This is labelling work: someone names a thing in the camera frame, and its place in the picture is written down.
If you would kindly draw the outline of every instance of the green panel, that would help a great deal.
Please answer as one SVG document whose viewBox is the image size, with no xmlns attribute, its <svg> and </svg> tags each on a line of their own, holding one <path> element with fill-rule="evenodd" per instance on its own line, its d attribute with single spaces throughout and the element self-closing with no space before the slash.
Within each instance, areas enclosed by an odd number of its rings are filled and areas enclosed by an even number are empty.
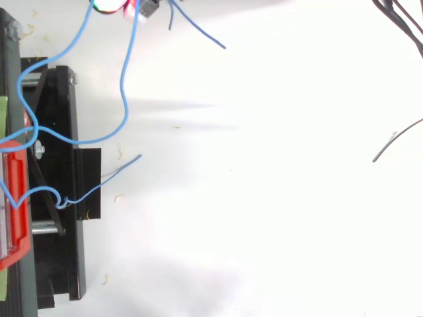
<svg viewBox="0 0 423 317">
<path fill-rule="evenodd" d="M 6 136 L 7 97 L 0 97 L 0 139 Z M 0 272 L 0 302 L 6 300 L 7 269 Z"/>
</svg>

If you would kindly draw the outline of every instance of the red frame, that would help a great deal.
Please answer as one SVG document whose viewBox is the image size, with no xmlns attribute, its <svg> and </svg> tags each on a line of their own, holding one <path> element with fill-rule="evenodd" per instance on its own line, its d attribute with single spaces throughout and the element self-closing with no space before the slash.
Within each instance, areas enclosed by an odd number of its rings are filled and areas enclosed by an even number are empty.
<svg viewBox="0 0 423 317">
<path fill-rule="evenodd" d="M 8 141 L 0 144 L 0 149 L 18 146 L 20 146 L 20 143 Z M 1 153 L 0 155 L 6 156 L 9 191 L 13 199 L 18 201 L 22 195 L 28 191 L 26 149 L 12 153 Z M 0 271 L 18 262 L 31 249 L 31 227 L 28 200 L 25 199 L 18 209 L 13 209 L 10 203 L 9 206 L 11 211 L 12 241 L 17 249 L 9 252 L 6 258 L 0 260 Z"/>
</svg>

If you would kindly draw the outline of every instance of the blue wire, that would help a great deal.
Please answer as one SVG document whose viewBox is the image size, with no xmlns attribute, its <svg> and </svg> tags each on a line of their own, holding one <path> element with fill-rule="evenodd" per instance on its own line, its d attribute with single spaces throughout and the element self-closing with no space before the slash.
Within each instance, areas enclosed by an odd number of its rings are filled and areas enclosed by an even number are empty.
<svg viewBox="0 0 423 317">
<path fill-rule="evenodd" d="M 20 145 L 18 147 L 13 147 L 13 148 L 6 148 L 6 149 L 0 149 L 0 153 L 10 153 L 10 152 L 15 152 L 15 151 L 20 151 L 23 149 L 27 149 L 29 148 L 32 144 L 34 144 L 34 142 L 37 140 L 37 136 L 38 136 L 38 120 L 34 114 L 34 112 L 31 110 L 30 106 L 28 105 L 28 103 L 25 101 L 24 96 L 22 95 L 22 80 L 24 79 L 25 76 L 27 76 L 31 71 L 39 68 L 40 66 L 49 64 L 49 63 L 53 63 L 55 61 L 57 61 L 58 59 L 62 58 L 64 55 L 66 55 L 67 53 L 69 53 L 70 50 L 72 50 L 72 48 L 75 46 L 75 44 L 79 41 L 82 33 L 85 31 L 85 28 L 87 27 L 87 23 L 89 20 L 89 17 L 91 15 L 91 12 L 93 11 L 93 5 L 94 5 L 94 0 L 90 1 L 90 5 L 88 8 L 87 13 L 85 14 L 85 19 L 83 24 L 81 25 L 76 37 L 73 39 L 73 41 L 70 43 L 70 45 L 65 48 L 65 50 L 63 52 L 61 52 L 59 55 L 52 57 L 52 58 L 48 58 L 45 59 L 44 61 L 39 61 L 38 63 L 35 63 L 34 65 L 28 67 L 27 69 L 25 69 L 19 76 L 18 81 L 16 83 L 16 90 L 18 92 L 18 97 L 20 99 L 20 101 L 22 102 L 22 104 L 25 107 L 25 110 L 28 112 L 28 115 L 31 117 L 32 122 L 34 123 L 34 134 L 32 135 L 32 138 L 30 141 L 28 141 L 27 143 L 25 143 L 24 145 Z M 4 139 L 1 140 L 1 142 L 6 142 L 9 140 L 12 140 L 16 137 L 17 135 L 20 135 L 21 133 L 23 133 L 23 131 L 18 131 Z"/>
<path fill-rule="evenodd" d="M 171 20 L 169 21 L 169 31 L 171 31 L 173 25 L 174 8 L 171 0 L 167 0 L 167 2 L 169 3 L 169 7 L 171 8 Z"/>
<path fill-rule="evenodd" d="M 196 28 L 197 30 L 199 30 L 201 32 L 201 34 L 203 34 L 206 38 L 209 38 L 210 40 L 212 40 L 213 42 L 215 42 L 218 46 L 220 46 L 221 48 L 223 48 L 224 50 L 226 50 L 226 46 L 224 46 L 221 42 L 219 42 L 218 40 L 216 40 L 213 36 L 209 35 L 208 33 L 206 33 L 202 28 L 200 28 L 193 20 L 191 20 L 191 18 L 186 15 L 186 13 L 179 7 L 179 5 L 175 2 L 175 0 L 168 0 L 169 3 L 172 3 L 179 11 L 180 14 L 183 15 L 183 17 L 189 22 L 191 23 L 191 25 Z"/>
<path fill-rule="evenodd" d="M 57 206 L 58 209 L 63 209 L 67 207 L 68 203 L 80 203 L 81 201 L 83 201 L 85 198 L 87 198 L 89 195 L 91 195 L 95 190 L 99 189 L 101 186 L 107 184 L 109 181 L 111 181 L 113 179 L 113 177 L 115 177 L 116 175 L 118 175 L 121 171 L 123 171 L 125 168 L 127 168 L 129 165 L 131 165 L 132 163 L 134 163 L 135 161 L 139 160 L 141 158 L 141 155 L 138 155 L 135 159 L 133 159 L 132 161 L 126 163 L 125 165 L 123 165 L 121 168 L 119 168 L 117 170 L 116 173 L 114 173 L 111 177 L 109 177 L 107 180 L 105 180 L 103 183 L 101 183 L 100 185 L 95 186 L 92 190 L 90 190 L 89 192 L 87 192 L 84 196 L 82 196 L 81 198 L 79 198 L 78 200 L 69 200 L 67 197 L 65 197 L 65 201 Z"/>
<path fill-rule="evenodd" d="M 137 11 L 139 11 L 140 5 L 142 0 L 136 0 L 137 1 Z M 88 23 L 88 19 L 90 17 L 92 8 L 93 8 L 93 4 L 94 4 L 94 0 L 90 1 L 90 6 L 89 9 L 87 11 L 87 14 L 85 15 L 85 19 L 84 19 L 84 23 L 82 24 L 81 28 L 79 29 L 76 37 L 74 38 L 74 40 L 72 41 L 72 43 L 70 43 L 70 45 L 63 51 L 61 52 L 59 55 L 46 59 L 44 61 L 40 61 L 39 63 L 34 64 L 33 66 L 30 66 L 28 69 L 26 69 L 25 71 L 22 72 L 22 74 L 20 74 L 18 81 L 17 81 L 17 92 L 18 92 L 18 97 L 20 99 L 20 101 L 23 103 L 26 111 L 28 112 L 28 115 L 31 117 L 34 126 L 32 127 L 26 127 L 23 128 L 15 133 L 13 133 L 12 135 L 3 138 L 2 140 L 0 140 L 0 144 L 9 141 L 11 139 L 14 139 L 15 137 L 17 137 L 18 135 L 21 135 L 23 133 L 26 133 L 28 131 L 34 131 L 34 134 L 31 138 L 31 140 L 27 143 L 25 143 L 24 145 L 21 145 L 19 147 L 14 147 L 14 148 L 6 148 L 6 149 L 0 149 L 0 153 L 10 153 L 10 152 L 15 152 L 15 151 L 21 151 L 23 149 L 26 149 L 28 147 L 30 147 L 36 140 L 37 136 L 38 136 L 38 132 L 39 131 L 46 131 L 48 133 L 51 133 L 52 135 L 56 136 L 57 138 L 71 143 L 71 144 L 89 144 L 89 143 L 97 143 L 97 142 L 101 142 L 104 141 L 110 137 L 113 137 L 114 135 L 116 135 L 122 128 L 123 126 L 126 124 L 127 120 L 128 120 L 128 110 L 129 110 L 129 106 L 128 106 L 128 100 L 126 98 L 125 95 L 125 88 L 124 88 L 124 81 L 125 81 L 125 76 L 126 76 L 126 69 L 128 68 L 128 63 L 131 57 L 131 52 L 132 52 L 132 48 L 134 47 L 134 42 L 135 42 L 135 35 L 136 35 L 136 31 L 137 31 L 137 24 L 138 24 L 138 19 L 135 18 L 134 19 L 134 26 L 132 28 L 132 35 L 131 35 L 131 40 L 130 40 L 130 44 L 128 47 L 128 52 L 126 54 L 126 58 L 125 58 L 125 62 L 124 62 L 124 66 L 122 68 L 122 73 L 121 73 L 121 77 L 120 77 L 120 93 L 122 95 L 122 100 L 124 102 L 124 106 L 125 106 L 125 116 L 124 116 L 124 120 L 122 121 L 122 123 L 119 125 L 119 127 L 113 131 L 111 134 L 105 136 L 105 137 L 101 137 L 99 139 L 95 139 L 95 140 L 90 140 L 90 141 L 74 141 L 71 139 L 68 139 L 60 134 L 58 134 L 57 132 L 47 128 L 47 127 L 43 127 L 43 126 L 39 126 L 38 124 L 38 120 L 34 114 L 34 112 L 31 110 L 30 106 L 28 105 L 28 103 L 25 101 L 25 99 L 23 98 L 22 95 L 22 80 L 23 78 L 29 74 L 31 71 L 39 68 L 40 66 L 43 66 L 47 63 L 51 63 L 54 62 L 56 60 L 58 60 L 59 58 L 63 57 L 65 54 L 67 54 L 74 46 L 75 44 L 78 42 L 79 38 L 81 37 L 82 33 L 84 32 L 87 23 Z M 135 162 L 137 159 L 139 159 L 141 156 L 138 156 L 136 159 L 134 159 L 133 161 L 131 161 L 130 163 L 126 164 L 123 168 L 129 166 L 130 164 L 132 164 L 133 162 Z M 64 208 L 68 203 L 77 203 L 80 202 L 81 200 L 85 199 L 89 194 L 91 194 L 93 191 L 95 191 L 96 189 L 100 188 L 102 185 L 104 185 L 105 183 L 107 183 L 109 180 L 111 180 L 113 177 L 115 177 L 115 175 L 113 175 L 112 177 L 110 177 L 107 181 L 103 182 L 102 184 L 96 186 L 95 188 L 93 188 L 91 191 L 89 191 L 87 194 L 85 194 L 81 199 L 79 199 L 76 202 L 72 202 L 69 201 L 67 198 L 65 199 L 65 202 L 63 204 L 60 205 L 61 202 L 61 197 L 60 194 L 57 190 L 55 190 L 54 188 L 51 188 L 49 186 L 40 186 L 37 188 L 33 188 L 29 191 L 27 191 L 25 194 L 22 195 L 22 197 L 15 202 L 10 191 L 7 189 L 5 183 L 0 180 L 0 188 L 4 191 L 7 199 L 9 200 L 10 204 L 12 205 L 12 207 L 14 209 L 19 208 L 19 206 L 22 204 L 22 202 L 31 194 L 42 191 L 42 190 L 47 190 L 49 192 L 52 192 L 56 198 L 57 198 L 57 203 L 56 203 L 56 208 Z"/>
</svg>

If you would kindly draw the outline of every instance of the white surface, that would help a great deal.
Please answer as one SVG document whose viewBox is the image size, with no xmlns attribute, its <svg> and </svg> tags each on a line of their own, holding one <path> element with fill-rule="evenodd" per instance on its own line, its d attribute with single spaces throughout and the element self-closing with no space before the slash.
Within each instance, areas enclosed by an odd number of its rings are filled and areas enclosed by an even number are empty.
<svg viewBox="0 0 423 317">
<path fill-rule="evenodd" d="M 165 5 L 140 28 L 130 121 L 100 146 L 105 174 L 143 158 L 102 189 L 102 219 L 84 224 L 84 299 L 42 313 L 423 315 L 423 125 L 371 163 L 423 116 L 416 48 L 370 0 L 227 2 L 228 13 L 224 1 L 183 4 L 226 51 L 179 15 L 168 32 Z M 421 21 L 418 1 L 403 2 Z M 50 56 L 87 1 L 2 6 L 36 26 L 22 55 Z M 93 14 L 60 61 L 79 76 L 81 139 L 122 119 L 130 29 Z"/>
</svg>

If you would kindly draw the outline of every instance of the bolt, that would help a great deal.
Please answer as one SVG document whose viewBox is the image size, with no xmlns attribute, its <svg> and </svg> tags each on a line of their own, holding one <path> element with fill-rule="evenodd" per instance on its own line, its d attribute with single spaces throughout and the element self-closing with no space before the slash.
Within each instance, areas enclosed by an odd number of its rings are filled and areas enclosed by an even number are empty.
<svg viewBox="0 0 423 317">
<path fill-rule="evenodd" d="M 24 35 L 22 25 L 20 25 L 18 21 L 11 21 L 7 23 L 5 32 L 6 36 L 15 42 L 22 40 L 22 37 Z"/>
<path fill-rule="evenodd" d="M 34 143 L 34 154 L 37 160 L 40 160 L 42 155 L 46 152 L 46 148 L 42 146 L 40 140 Z"/>
<path fill-rule="evenodd" d="M 69 84 L 75 86 L 78 83 L 78 76 L 76 73 L 69 73 Z"/>
</svg>

